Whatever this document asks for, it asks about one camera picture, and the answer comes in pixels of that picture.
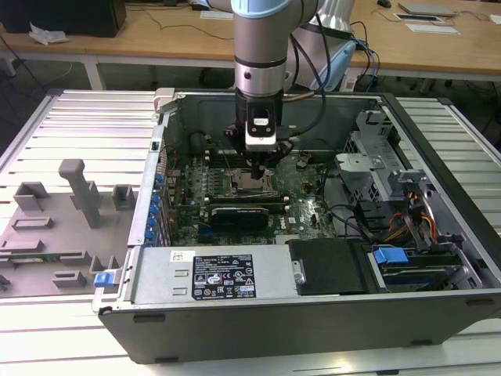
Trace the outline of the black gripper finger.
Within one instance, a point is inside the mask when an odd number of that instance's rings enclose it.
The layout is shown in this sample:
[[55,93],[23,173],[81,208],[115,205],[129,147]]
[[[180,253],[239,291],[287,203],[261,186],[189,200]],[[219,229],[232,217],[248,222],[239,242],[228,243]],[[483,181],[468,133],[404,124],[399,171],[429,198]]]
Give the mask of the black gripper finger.
[[232,124],[225,129],[224,135],[231,143],[236,153],[243,157],[250,166],[250,177],[254,180],[260,179],[258,153],[247,149],[243,128],[237,124]]
[[291,141],[279,141],[274,151],[263,152],[258,157],[258,178],[260,179],[267,169],[276,168],[282,159],[287,157],[293,150]]

